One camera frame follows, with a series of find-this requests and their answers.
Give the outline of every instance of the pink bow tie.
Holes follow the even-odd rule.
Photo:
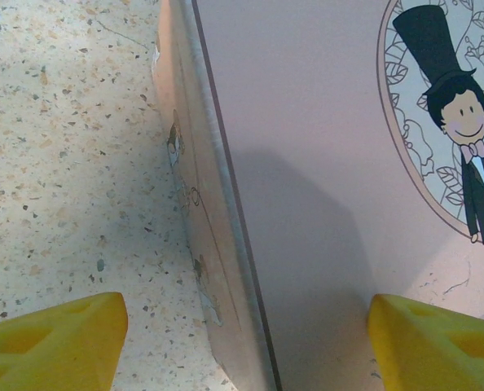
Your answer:
[[[483,140],[478,140],[475,143],[469,145],[462,145],[461,152],[463,152],[464,160],[468,163],[472,160],[473,157],[479,156],[481,158],[484,157],[484,142]]]

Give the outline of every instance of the yellow object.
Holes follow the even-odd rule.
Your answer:
[[[484,391],[484,320],[376,295],[368,333],[386,391]]]
[[[0,391],[108,391],[128,329],[120,293],[0,323]]]

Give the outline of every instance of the groom illustration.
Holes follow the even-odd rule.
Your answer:
[[[432,85],[425,95],[433,122],[460,146],[467,225],[472,243],[484,244],[484,93],[476,69],[460,68],[440,6],[404,11],[393,25]]]

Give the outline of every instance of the speckled floor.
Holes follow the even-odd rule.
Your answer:
[[[114,390],[232,390],[158,117],[157,15],[157,0],[0,0],[0,320],[119,291]]]

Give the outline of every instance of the black top hat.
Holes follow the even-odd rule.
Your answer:
[[[432,86],[432,94],[447,80],[472,75],[463,71],[455,56],[445,12],[440,6],[419,6],[402,12],[392,22]]]

